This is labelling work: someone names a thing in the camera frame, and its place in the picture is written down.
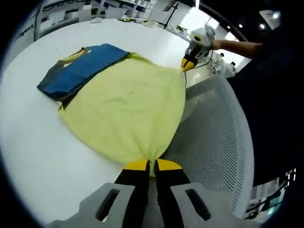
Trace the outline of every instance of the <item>t-shirt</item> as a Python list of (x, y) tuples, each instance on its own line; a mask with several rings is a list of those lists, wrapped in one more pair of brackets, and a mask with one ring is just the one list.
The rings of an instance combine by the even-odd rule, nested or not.
[(272, 31), (258, 53), (229, 78), (246, 115), (255, 156), (254, 185), (269, 182), (297, 166), (302, 132), (302, 69), (298, 45), (283, 25)]
[(110, 44), (82, 48), (50, 68), (37, 88), (66, 105), (98, 72), (122, 61), (128, 54)]
[(102, 156), (123, 165), (148, 159), (153, 176), (155, 160), (181, 121), (184, 85), (181, 68), (158, 66), (130, 53), (98, 72), (66, 107), (60, 106), (59, 115), (79, 140)]

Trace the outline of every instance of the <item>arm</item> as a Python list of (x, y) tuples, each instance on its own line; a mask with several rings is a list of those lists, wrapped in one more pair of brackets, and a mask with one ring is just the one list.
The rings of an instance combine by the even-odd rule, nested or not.
[(251, 43), (251, 42), (236, 42), (229, 40), (214, 40), (213, 41), (213, 50), (224, 49), (227, 51), (231, 51), (238, 55), (252, 58), (257, 50), (260, 48), (261, 44)]

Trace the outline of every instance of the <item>human hand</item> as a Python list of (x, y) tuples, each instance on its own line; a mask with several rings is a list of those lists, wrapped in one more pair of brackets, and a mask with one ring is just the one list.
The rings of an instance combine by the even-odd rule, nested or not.
[(222, 46), (221, 40), (215, 39), (212, 43), (211, 50), (219, 50), (219, 49), (221, 49), (221, 46)]

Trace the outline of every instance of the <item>ceiling light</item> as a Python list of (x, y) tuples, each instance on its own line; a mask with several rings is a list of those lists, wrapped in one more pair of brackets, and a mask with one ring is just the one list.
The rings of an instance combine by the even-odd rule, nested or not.
[(273, 17), (273, 19), (278, 19), (279, 16), (280, 16), (280, 13), (279, 12), (275, 12), (272, 17)]

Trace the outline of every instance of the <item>white table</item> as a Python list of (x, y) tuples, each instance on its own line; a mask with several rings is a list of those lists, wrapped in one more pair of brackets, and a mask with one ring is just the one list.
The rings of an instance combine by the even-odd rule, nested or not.
[(52, 32), (11, 62), (0, 87), (0, 145), (13, 184), (43, 224), (75, 214), (81, 200), (122, 169), (81, 143), (60, 121), (57, 104), (36, 89), (59, 59), (103, 43), (167, 67), (180, 67), (188, 47), (163, 29), (105, 19)]

